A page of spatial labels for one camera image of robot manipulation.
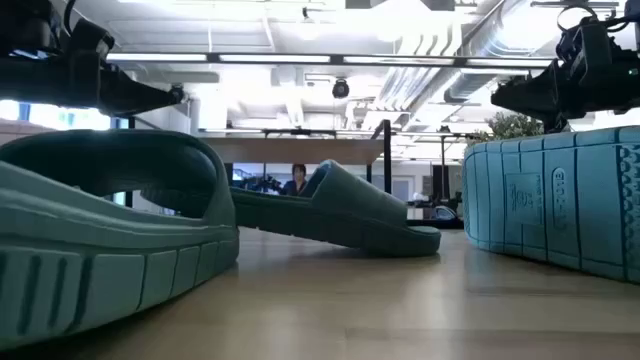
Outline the person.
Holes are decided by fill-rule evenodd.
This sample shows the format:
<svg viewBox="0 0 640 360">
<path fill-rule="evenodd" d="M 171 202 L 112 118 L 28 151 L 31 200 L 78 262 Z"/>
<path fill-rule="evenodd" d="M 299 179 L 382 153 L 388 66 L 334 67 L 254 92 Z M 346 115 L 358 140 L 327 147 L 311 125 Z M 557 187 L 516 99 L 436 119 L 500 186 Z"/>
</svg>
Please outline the person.
<svg viewBox="0 0 640 360">
<path fill-rule="evenodd" d="M 292 179 L 287 181 L 280 191 L 284 196 L 299 196 L 306 186 L 306 166 L 304 164 L 292 165 Z"/>
</svg>

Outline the green rubber slide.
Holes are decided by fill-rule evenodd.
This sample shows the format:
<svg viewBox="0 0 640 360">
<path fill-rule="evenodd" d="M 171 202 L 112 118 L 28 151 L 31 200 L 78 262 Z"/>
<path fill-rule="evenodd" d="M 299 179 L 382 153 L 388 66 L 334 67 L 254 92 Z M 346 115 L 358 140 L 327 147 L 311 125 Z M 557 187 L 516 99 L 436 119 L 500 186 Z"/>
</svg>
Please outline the green rubber slide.
<svg viewBox="0 0 640 360">
<path fill-rule="evenodd" d="M 640 284 L 640 126 L 473 145 L 463 203 L 480 249 Z"/>
<path fill-rule="evenodd" d="M 325 160 L 297 196 L 232 188 L 240 226 L 293 235 L 388 257 L 438 252 L 441 233 L 411 226 L 405 202 Z"/>
<path fill-rule="evenodd" d="M 238 253 L 225 166 L 193 136 L 67 130 L 0 146 L 0 351 L 161 304 Z"/>
</svg>

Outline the small green potted plant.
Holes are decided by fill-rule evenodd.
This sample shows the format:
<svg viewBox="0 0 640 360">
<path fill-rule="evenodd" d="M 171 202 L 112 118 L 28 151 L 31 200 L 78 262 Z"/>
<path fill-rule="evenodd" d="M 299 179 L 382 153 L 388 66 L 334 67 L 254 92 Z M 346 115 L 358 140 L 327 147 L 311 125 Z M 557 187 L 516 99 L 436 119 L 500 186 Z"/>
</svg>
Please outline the small green potted plant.
<svg viewBox="0 0 640 360">
<path fill-rule="evenodd" d="M 543 134 L 543 124 L 540 121 L 518 113 L 498 112 L 488 118 L 486 123 L 490 131 L 475 130 L 466 139 L 469 146 L 494 140 L 533 137 Z"/>
</svg>

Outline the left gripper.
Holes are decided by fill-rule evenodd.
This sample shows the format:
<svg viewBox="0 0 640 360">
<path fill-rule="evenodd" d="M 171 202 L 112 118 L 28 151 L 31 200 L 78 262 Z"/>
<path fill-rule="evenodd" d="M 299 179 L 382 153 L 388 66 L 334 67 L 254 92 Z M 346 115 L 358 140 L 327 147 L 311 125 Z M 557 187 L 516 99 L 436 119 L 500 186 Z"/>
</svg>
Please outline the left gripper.
<svg viewBox="0 0 640 360">
<path fill-rule="evenodd" d="M 185 100 L 181 86 L 160 89 L 122 70 L 111 80 L 119 95 L 110 96 L 107 79 L 112 75 L 105 57 L 92 51 L 39 60 L 0 56 L 0 99 L 96 108 L 115 117 L 129 117 Z"/>
</svg>

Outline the black aluminium table frame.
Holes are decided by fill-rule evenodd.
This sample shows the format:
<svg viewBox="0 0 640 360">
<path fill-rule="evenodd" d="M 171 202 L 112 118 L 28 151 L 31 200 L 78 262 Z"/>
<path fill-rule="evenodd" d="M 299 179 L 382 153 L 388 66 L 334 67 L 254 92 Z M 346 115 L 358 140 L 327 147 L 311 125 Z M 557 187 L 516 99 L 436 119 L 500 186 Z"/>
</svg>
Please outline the black aluminium table frame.
<svg viewBox="0 0 640 360">
<path fill-rule="evenodd" d="M 462 230 L 464 228 L 464 222 L 458 218 L 442 220 L 442 219 L 408 219 L 406 221 L 410 227 L 414 226 L 427 226 L 437 229 L 446 230 Z"/>
</svg>

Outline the long light bar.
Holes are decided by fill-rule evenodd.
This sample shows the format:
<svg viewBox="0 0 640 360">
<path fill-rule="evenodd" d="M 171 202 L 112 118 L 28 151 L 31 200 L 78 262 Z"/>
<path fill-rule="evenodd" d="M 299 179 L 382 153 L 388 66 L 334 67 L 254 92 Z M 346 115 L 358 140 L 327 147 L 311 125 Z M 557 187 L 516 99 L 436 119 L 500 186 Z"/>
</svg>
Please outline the long light bar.
<svg viewBox="0 0 640 360">
<path fill-rule="evenodd" d="M 544 69 L 552 58 L 464 57 L 293 53 L 111 53 L 118 63 L 192 63 L 229 65 L 327 65 L 469 69 Z"/>
</svg>

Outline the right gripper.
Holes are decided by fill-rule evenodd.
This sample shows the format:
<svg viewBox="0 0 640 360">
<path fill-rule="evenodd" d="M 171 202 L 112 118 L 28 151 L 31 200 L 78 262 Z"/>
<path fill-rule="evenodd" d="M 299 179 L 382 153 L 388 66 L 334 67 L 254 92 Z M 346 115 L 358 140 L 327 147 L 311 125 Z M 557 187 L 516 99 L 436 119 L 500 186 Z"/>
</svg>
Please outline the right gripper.
<svg viewBox="0 0 640 360">
<path fill-rule="evenodd" d="M 560 65 L 555 59 L 536 76 L 515 76 L 501 82 L 491 95 L 491 103 L 539 120 L 544 133 L 563 132 L 569 119 L 616 107 L 610 78 L 613 70 L 610 50 L 583 48 L 573 60 Z M 521 98 L 550 91 L 552 103 Z"/>
</svg>

